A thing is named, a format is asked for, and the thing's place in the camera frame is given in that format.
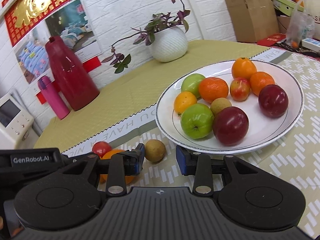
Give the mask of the brown longan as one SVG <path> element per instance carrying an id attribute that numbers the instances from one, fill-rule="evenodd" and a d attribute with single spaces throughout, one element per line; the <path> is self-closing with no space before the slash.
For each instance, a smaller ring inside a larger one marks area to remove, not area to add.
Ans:
<path id="1" fill-rule="evenodd" d="M 217 98 L 211 103 L 210 109 L 211 109 L 213 115 L 216 116 L 223 109 L 225 109 L 227 107 L 231 107 L 231 106 L 232 106 L 232 104 L 227 98 Z"/>
<path id="2" fill-rule="evenodd" d="M 165 145 L 160 140 L 151 139 L 145 144 L 145 158 L 152 163 L 161 161 L 165 153 Z"/>

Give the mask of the green apple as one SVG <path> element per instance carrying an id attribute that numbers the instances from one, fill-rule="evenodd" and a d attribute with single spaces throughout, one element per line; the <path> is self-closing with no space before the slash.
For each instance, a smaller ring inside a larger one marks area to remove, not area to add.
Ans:
<path id="1" fill-rule="evenodd" d="M 207 105 L 196 103 L 181 115 L 182 131 L 192 139 L 202 139 L 212 131 L 214 116 Z"/>
<path id="2" fill-rule="evenodd" d="M 200 98 L 199 94 L 199 84 L 202 80 L 205 79 L 205 76 L 202 74 L 194 73 L 188 75 L 182 82 L 181 92 L 191 92 L 196 96 L 196 98 Z"/>

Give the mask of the dark red plum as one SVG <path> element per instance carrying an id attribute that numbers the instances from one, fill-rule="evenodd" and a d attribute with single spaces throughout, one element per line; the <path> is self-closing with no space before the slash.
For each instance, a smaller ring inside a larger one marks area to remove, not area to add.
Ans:
<path id="1" fill-rule="evenodd" d="M 289 98 L 278 85 L 267 85 L 260 91 L 258 103 L 264 116 L 279 118 L 287 111 Z"/>
<path id="2" fill-rule="evenodd" d="M 227 107 L 215 116 L 213 133 L 216 139 L 225 146 L 240 143 L 249 129 L 249 119 L 239 107 Z"/>

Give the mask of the bumpy mandarin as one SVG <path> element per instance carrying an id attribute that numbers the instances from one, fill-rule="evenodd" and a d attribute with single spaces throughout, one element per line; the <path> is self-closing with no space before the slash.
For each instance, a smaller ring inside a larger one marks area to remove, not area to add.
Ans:
<path id="1" fill-rule="evenodd" d="M 204 101 L 212 103 L 215 99 L 227 98 L 229 87 L 221 78 L 207 77 L 199 84 L 199 94 Z"/>

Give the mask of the red-yellow peach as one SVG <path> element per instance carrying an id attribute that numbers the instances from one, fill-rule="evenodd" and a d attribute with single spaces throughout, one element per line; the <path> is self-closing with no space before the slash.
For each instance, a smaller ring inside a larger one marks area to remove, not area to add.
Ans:
<path id="1" fill-rule="evenodd" d="M 229 87 L 229 92 L 233 100 L 245 101 L 251 91 L 251 85 L 249 81 L 243 77 L 235 78 Z"/>

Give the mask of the small orange behind pile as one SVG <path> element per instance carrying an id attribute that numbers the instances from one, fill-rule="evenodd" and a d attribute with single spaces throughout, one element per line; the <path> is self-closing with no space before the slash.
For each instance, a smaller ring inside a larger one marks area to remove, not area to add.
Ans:
<path id="1" fill-rule="evenodd" d="M 100 159 L 101 160 L 112 159 L 113 155 L 120 153 L 120 152 L 122 152 L 121 149 L 117 149 L 117 148 L 112 149 L 109 152 L 105 153 Z M 112 167 L 112 170 L 117 170 L 117 175 L 119 175 L 120 174 L 119 169 L 123 166 L 121 166 L 119 163 L 116 163 L 115 165 L 111 165 L 111 167 Z M 109 173 L 108 174 L 101 174 L 99 183 L 100 184 L 105 183 L 107 181 L 108 175 L 109 175 Z M 130 183 L 132 183 L 134 181 L 134 179 L 135 179 L 135 176 L 125 176 L 126 185 L 129 185 Z"/>

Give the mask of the small red fruit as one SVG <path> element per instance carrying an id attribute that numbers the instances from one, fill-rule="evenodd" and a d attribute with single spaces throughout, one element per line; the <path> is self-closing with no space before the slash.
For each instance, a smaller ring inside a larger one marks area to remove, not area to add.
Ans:
<path id="1" fill-rule="evenodd" d="M 112 147 L 105 141 L 96 142 L 92 147 L 92 152 L 102 158 L 107 152 L 110 152 Z"/>

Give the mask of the white countertop appliance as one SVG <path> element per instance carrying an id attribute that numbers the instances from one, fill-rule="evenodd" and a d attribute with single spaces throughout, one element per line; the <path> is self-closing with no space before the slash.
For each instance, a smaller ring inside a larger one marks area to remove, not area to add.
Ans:
<path id="1" fill-rule="evenodd" d="M 9 93 L 1 97 L 0 111 L 0 149 L 33 148 L 39 138 L 33 129 L 33 116 Z"/>

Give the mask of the small yellow-orange citrus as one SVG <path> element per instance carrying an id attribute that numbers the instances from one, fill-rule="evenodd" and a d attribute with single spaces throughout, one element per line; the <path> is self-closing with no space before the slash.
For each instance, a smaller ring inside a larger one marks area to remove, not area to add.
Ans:
<path id="1" fill-rule="evenodd" d="M 174 111 L 180 116 L 191 105 L 197 103 L 197 98 L 191 92 L 181 92 L 174 101 Z"/>

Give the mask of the green apple on plate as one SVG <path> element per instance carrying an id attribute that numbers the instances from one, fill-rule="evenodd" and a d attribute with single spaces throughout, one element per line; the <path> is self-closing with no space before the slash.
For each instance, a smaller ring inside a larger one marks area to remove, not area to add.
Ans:
<path id="1" fill-rule="evenodd" d="M 200 98 L 199 94 L 199 84 L 202 80 L 205 79 L 205 76 L 202 74 L 194 73 L 188 75 L 182 82 L 181 92 L 191 92 L 196 96 L 196 98 Z"/>

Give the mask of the pink water bottle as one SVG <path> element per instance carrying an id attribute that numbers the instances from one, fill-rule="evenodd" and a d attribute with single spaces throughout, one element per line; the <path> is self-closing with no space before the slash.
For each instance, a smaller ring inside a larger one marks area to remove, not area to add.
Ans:
<path id="1" fill-rule="evenodd" d="M 70 113 L 70 110 L 54 88 L 54 85 L 50 78 L 44 75 L 39 78 L 37 84 L 41 91 L 41 94 L 48 102 L 56 116 L 60 120 L 64 119 Z"/>

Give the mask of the red thermos jug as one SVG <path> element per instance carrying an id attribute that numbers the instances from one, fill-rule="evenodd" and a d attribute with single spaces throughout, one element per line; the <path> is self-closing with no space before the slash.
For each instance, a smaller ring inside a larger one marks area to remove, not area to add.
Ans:
<path id="1" fill-rule="evenodd" d="M 100 92 L 75 53 L 59 36 L 50 37 L 45 48 L 54 79 L 72 109 L 91 103 Z"/>

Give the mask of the small mandarin on plate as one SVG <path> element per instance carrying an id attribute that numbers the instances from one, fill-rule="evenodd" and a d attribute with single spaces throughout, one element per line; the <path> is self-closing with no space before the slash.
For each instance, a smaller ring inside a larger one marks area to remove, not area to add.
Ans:
<path id="1" fill-rule="evenodd" d="M 273 77 L 266 72 L 256 72 L 250 79 L 251 90 L 254 95 L 259 96 L 260 91 L 267 85 L 274 85 L 275 81 Z"/>

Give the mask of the tall orange on plate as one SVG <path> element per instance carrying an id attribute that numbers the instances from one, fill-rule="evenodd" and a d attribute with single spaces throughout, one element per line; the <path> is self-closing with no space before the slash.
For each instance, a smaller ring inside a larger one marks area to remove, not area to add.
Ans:
<path id="1" fill-rule="evenodd" d="M 235 60 L 232 65 L 232 77 L 234 79 L 241 77 L 249 80 L 250 77 L 257 72 L 254 63 L 247 57 L 240 57 Z"/>

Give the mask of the white ribbed plant pot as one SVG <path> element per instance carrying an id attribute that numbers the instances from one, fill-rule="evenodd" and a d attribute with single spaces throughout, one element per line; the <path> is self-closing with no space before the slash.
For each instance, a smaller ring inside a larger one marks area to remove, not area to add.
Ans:
<path id="1" fill-rule="evenodd" d="M 179 59 L 187 50 L 187 37 L 179 27 L 171 27 L 155 33 L 155 41 L 149 46 L 150 54 L 159 62 Z"/>

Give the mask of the purple trailing plant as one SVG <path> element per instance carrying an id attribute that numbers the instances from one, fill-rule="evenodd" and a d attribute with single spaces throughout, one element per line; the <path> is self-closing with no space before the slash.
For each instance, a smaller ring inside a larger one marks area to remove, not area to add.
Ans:
<path id="1" fill-rule="evenodd" d="M 155 41 L 155 33 L 160 32 L 162 30 L 171 28 L 171 27 L 179 27 L 182 29 L 186 35 L 189 31 L 189 23 L 185 19 L 190 15 L 191 10 L 185 7 L 185 3 L 183 0 L 171 0 L 171 3 L 176 3 L 179 1 L 182 5 L 182 9 L 176 12 L 173 15 L 171 12 L 163 13 L 159 12 L 152 15 L 152 19 L 149 20 L 144 29 L 132 28 L 134 33 L 131 35 L 122 37 L 121 39 L 116 40 L 110 45 L 111 55 L 104 58 L 102 63 L 109 63 L 113 68 L 115 68 L 115 73 L 119 74 L 126 69 L 132 61 L 131 54 L 120 53 L 116 49 L 116 45 L 122 41 L 129 40 L 134 38 L 134 45 L 138 45 L 143 43 L 145 46 L 149 47 Z"/>

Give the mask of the red envelope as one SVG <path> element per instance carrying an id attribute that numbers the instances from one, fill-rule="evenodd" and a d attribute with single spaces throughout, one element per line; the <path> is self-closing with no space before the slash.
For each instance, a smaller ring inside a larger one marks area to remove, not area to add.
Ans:
<path id="1" fill-rule="evenodd" d="M 285 34 L 276 33 L 276 34 L 273 34 L 267 38 L 259 40 L 257 42 L 257 45 L 271 47 L 271 46 L 274 46 L 278 42 L 282 42 L 285 38 L 286 38 Z"/>

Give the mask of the cardboard box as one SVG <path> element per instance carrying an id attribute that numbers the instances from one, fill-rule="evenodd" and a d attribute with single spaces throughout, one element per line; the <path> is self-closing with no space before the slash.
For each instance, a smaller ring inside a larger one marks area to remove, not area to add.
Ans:
<path id="1" fill-rule="evenodd" d="M 225 0 L 236 40 L 256 43 L 279 32 L 272 0 Z"/>

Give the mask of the bedding poster calendar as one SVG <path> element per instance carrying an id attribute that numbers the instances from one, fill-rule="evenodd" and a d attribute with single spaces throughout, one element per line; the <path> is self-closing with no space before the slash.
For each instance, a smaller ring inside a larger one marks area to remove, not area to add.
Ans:
<path id="1" fill-rule="evenodd" d="M 1 24 L 1 95 L 16 89 L 45 103 L 38 87 L 42 76 L 54 80 L 45 44 L 59 36 L 83 63 L 86 72 L 101 66 L 101 50 L 80 0 L 74 0 L 42 20 L 17 44 L 12 45 L 7 24 Z"/>

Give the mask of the clear plastic bag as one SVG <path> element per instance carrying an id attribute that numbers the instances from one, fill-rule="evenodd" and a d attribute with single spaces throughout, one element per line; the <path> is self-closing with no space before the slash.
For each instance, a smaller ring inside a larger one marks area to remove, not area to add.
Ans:
<path id="1" fill-rule="evenodd" d="M 286 44 L 293 49 L 298 49 L 301 41 L 305 38 L 313 38 L 315 34 L 315 23 L 305 9 L 299 11 L 302 3 L 307 0 L 299 0 L 291 13 L 291 20 L 286 31 Z"/>

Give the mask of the beige tote bag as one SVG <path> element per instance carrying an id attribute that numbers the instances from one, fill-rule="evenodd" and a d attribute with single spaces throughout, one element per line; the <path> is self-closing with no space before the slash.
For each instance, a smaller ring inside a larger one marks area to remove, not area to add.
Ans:
<path id="1" fill-rule="evenodd" d="M 315 34 L 313 38 L 320 39 L 320 0 L 305 0 L 304 8 L 306 13 L 313 18 L 315 23 Z"/>

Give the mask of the green box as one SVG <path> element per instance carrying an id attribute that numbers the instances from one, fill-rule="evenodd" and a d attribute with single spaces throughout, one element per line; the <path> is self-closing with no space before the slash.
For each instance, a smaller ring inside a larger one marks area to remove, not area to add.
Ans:
<path id="1" fill-rule="evenodd" d="M 282 14 L 291 17 L 297 3 L 291 0 L 272 0 L 274 7 Z"/>

